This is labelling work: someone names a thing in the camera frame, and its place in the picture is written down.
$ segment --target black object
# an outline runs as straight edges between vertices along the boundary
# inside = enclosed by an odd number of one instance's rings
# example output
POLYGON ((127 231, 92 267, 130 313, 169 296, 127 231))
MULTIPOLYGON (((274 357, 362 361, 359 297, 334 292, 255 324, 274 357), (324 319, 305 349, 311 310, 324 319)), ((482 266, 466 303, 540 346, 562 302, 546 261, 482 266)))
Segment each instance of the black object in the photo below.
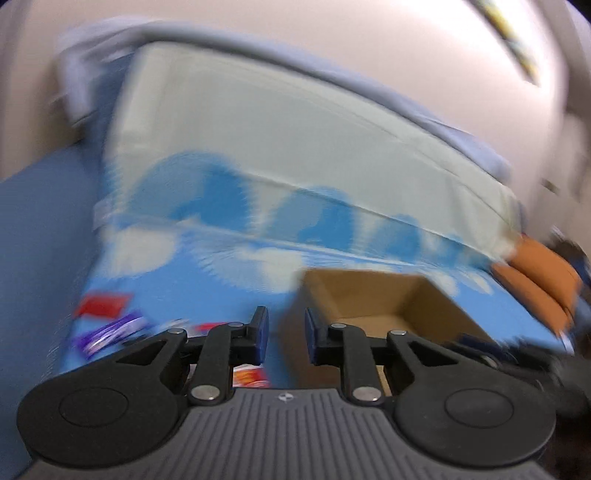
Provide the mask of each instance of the black object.
POLYGON ((205 338, 171 329, 33 389, 22 478, 550 478, 535 460, 555 415, 534 387, 407 332, 305 320, 340 393, 231 388, 234 365, 264 360, 264 307, 205 338))

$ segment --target gray gripper base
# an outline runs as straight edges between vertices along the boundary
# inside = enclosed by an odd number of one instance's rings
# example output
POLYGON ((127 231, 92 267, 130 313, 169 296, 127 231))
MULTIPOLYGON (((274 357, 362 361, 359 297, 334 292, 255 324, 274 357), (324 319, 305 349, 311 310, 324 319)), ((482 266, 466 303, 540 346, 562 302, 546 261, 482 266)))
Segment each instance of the gray gripper base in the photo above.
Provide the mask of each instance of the gray gripper base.
POLYGON ((176 435, 151 454, 101 470, 38 460, 26 480, 550 480, 534 462, 468 471, 407 445, 377 408, 334 389, 238 389, 217 407, 193 407, 176 435))

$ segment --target bed sheet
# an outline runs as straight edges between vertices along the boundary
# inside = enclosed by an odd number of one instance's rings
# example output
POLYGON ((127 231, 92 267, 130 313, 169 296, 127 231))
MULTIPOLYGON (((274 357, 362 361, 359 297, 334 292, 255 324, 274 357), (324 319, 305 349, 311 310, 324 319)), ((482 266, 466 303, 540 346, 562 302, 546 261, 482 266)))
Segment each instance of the bed sheet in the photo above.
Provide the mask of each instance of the bed sheet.
MULTIPOLYGON (((248 322, 257 305, 267 306, 270 336, 264 367, 273 387, 296 386, 283 363, 277 325, 295 296, 301 273, 310 267, 419 273, 438 285, 495 340, 528 338, 561 348, 560 341, 488 273, 475 268, 378 260, 196 223, 133 223, 118 218, 104 227, 102 234, 104 252, 86 291, 133 293, 128 310, 140 309, 155 325, 151 333, 181 318, 192 327, 209 322, 248 322)), ((90 316, 74 322, 62 371, 86 363, 73 339, 104 323, 90 316)), ((119 348, 109 347, 96 358, 119 348)))

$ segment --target orange pillow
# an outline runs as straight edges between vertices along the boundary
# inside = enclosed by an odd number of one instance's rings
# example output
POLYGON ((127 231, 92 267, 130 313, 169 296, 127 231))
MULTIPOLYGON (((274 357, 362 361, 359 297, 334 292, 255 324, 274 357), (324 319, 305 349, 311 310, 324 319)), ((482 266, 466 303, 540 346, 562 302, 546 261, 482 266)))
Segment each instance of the orange pillow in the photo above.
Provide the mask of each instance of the orange pillow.
POLYGON ((550 295, 523 273, 504 264, 494 264, 491 270, 499 283, 556 336, 570 327, 573 321, 570 313, 565 312, 550 295))
POLYGON ((562 257, 527 236, 517 246, 509 265, 523 273, 571 315, 583 282, 562 257))

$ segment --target metal screw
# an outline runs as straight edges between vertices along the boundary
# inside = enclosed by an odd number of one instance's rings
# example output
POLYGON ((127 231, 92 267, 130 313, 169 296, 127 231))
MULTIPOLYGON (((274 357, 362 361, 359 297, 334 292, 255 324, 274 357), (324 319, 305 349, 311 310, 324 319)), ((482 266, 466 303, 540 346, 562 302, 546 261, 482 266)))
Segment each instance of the metal screw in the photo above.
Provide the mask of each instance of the metal screw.
POLYGON ((353 396, 359 401, 378 401, 382 393, 374 387, 357 387, 353 390, 353 396))
POLYGON ((198 385, 191 389, 191 395, 198 400, 215 400, 220 396, 220 389, 213 385, 198 385))

